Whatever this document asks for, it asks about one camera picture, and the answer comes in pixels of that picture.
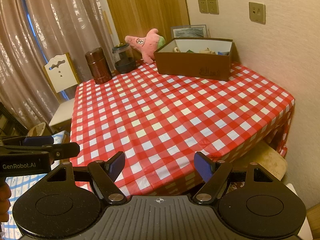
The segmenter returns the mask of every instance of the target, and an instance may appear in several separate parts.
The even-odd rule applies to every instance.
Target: chair backrest
[[[50,59],[44,66],[44,73],[56,93],[80,84],[69,53]]]

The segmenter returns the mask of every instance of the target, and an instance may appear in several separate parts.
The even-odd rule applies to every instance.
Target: table
[[[277,151],[285,154],[294,98],[273,82],[238,63],[228,82],[160,75],[156,65],[139,63],[106,84],[78,86],[71,141],[81,152],[74,166],[124,151],[116,185],[126,196],[173,195],[201,183],[196,151],[233,161],[278,129]]]

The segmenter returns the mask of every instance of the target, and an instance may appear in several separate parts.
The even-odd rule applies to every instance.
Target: brown box
[[[173,52],[175,47],[181,52]],[[229,51],[229,54],[199,53],[207,48],[216,53]],[[233,50],[233,40],[229,39],[175,38],[159,48],[154,55],[159,74],[228,81]]]

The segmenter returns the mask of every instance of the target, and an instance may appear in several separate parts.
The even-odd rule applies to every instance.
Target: beige cushion
[[[27,134],[27,136],[48,136],[48,135],[52,135],[52,133],[47,128],[47,124],[45,122],[42,122],[32,127]]]
[[[235,160],[232,165],[247,167],[251,162],[259,163],[279,180],[283,178],[288,167],[286,160],[264,141],[260,141],[245,155]]]

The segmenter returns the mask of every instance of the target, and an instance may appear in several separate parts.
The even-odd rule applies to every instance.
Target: metal canister
[[[104,84],[112,79],[111,71],[101,47],[87,52],[85,54],[85,58],[87,60],[94,82],[97,85]]]

